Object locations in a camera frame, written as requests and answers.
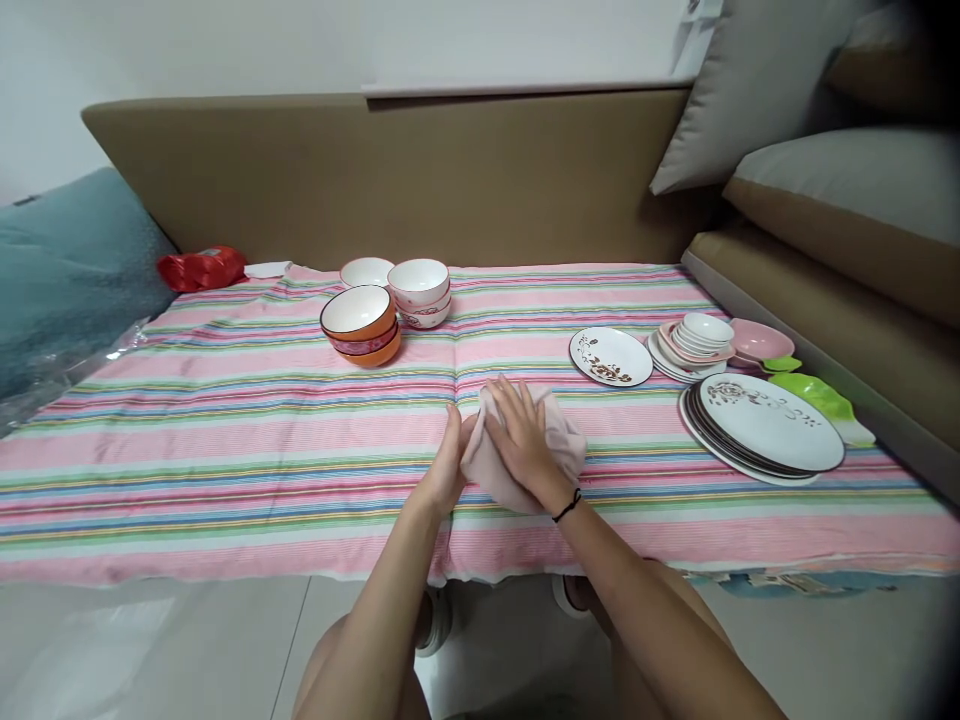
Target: pink striped cloth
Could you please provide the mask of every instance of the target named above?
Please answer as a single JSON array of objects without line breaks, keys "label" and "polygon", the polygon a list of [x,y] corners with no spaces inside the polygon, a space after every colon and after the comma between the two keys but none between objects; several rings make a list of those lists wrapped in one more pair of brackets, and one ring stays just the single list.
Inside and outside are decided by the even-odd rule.
[{"label": "pink striped cloth", "polygon": [[[453,268],[453,310],[404,330],[361,370],[317,318],[336,273],[294,266],[183,296],[151,344],[0,442],[0,580],[104,585],[167,576],[363,578],[439,444],[444,405],[476,411],[500,372],[550,387],[589,440],[584,498],[634,547],[691,572],[960,569],[960,523],[878,448],[804,488],[764,485],[703,450],[659,373],[591,382],[568,344],[584,327],[643,336],[722,313],[678,267]],[[496,581],[577,570],[548,517],[470,485],[431,568]]]}]

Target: red bag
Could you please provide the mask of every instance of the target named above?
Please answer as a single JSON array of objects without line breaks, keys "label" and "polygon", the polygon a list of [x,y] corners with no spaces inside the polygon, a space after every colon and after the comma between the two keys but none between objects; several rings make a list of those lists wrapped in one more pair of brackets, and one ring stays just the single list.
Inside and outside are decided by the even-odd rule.
[{"label": "red bag", "polygon": [[239,250],[214,245],[186,255],[166,255],[157,261],[160,277],[175,292],[197,292],[227,287],[246,279],[247,260]]}]

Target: orange bowl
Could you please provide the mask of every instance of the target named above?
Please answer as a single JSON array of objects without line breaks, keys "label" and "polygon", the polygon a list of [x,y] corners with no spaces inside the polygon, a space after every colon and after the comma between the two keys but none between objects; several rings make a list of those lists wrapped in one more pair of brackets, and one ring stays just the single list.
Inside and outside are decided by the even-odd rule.
[{"label": "orange bowl", "polygon": [[346,353],[342,353],[338,350],[337,354],[339,354],[344,360],[352,362],[354,365],[359,365],[360,367],[377,367],[378,365],[383,365],[384,363],[393,360],[393,356],[396,355],[397,351],[400,349],[400,342],[402,338],[403,334],[398,328],[390,342],[372,353],[367,353],[366,355],[347,355]]},{"label": "orange bowl", "polygon": [[379,285],[358,285],[334,295],[320,312],[320,328],[332,340],[373,340],[397,321],[393,296]]}]

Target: black hair tie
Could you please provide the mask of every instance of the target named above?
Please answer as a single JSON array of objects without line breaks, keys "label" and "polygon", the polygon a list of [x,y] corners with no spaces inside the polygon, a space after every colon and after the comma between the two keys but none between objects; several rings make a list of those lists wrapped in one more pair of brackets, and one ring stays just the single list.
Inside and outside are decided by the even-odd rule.
[{"label": "black hair tie", "polygon": [[580,488],[577,488],[576,490],[574,490],[574,491],[573,491],[573,502],[570,503],[569,505],[567,505],[567,506],[563,509],[563,511],[553,519],[553,521],[554,521],[554,522],[560,522],[560,520],[563,518],[564,515],[566,515],[568,512],[570,512],[571,510],[573,510],[573,509],[577,506],[577,503],[580,502],[580,498],[581,498],[581,497],[582,497],[582,495],[580,494]]}]

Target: pink towel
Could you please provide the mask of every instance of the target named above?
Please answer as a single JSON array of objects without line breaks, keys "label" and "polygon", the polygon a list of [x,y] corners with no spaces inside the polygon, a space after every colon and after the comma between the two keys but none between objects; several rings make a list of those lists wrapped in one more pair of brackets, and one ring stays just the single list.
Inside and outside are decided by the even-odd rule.
[{"label": "pink towel", "polygon": [[[535,403],[543,400],[547,421],[547,447],[570,481],[571,489],[578,487],[580,473],[587,458],[587,439],[576,425],[564,417],[549,388],[531,387],[530,396]],[[500,453],[484,427],[487,413],[492,413],[497,420],[501,420],[493,395],[483,388],[480,390],[480,417],[477,418],[477,425],[463,452],[460,469],[470,482],[482,487],[508,510],[527,515],[542,513],[543,506],[513,479],[500,459]]]}]

